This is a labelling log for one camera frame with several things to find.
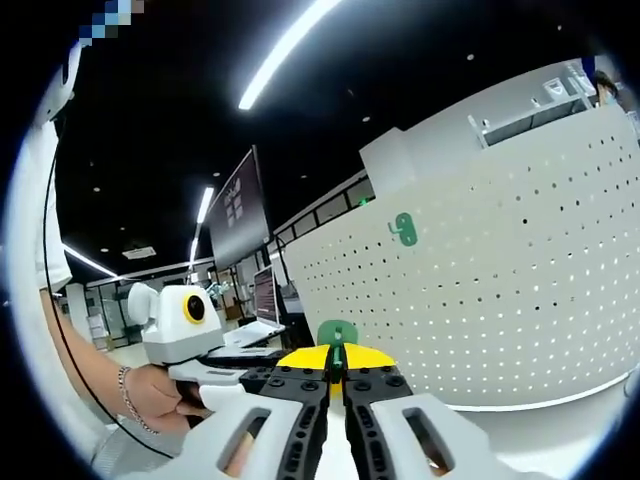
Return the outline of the person's left hand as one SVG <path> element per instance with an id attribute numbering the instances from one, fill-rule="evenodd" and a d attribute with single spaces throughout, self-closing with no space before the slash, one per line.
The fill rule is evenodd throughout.
<path id="1" fill-rule="evenodd" d="M 122 415 L 150 433 L 184 434 L 190 429 L 190 418 L 204 420 L 212 414 L 198 397 L 189 399 L 181 394 L 165 369 L 151 364 L 122 366 L 118 389 Z"/>

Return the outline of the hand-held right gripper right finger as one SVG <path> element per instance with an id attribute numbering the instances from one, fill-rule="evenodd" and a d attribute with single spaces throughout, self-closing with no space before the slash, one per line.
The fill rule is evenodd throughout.
<path id="1" fill-rule="evenodd" d="M 345 429 L 361 479 L 543 479 L 499 460 L 484 430 L 429 393 L 415 394 L 394 361 L 342 348 Z"/>

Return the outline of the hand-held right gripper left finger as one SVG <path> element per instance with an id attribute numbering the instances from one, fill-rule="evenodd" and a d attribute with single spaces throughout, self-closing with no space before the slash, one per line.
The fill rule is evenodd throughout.
<path id="1" fill-rule="evenodd" d="M 276 366 L 259 393 L 239 393 L 185 437 L 146 479 L 313 479 L 327 437 L 327 347 L 306 367 Z"/>

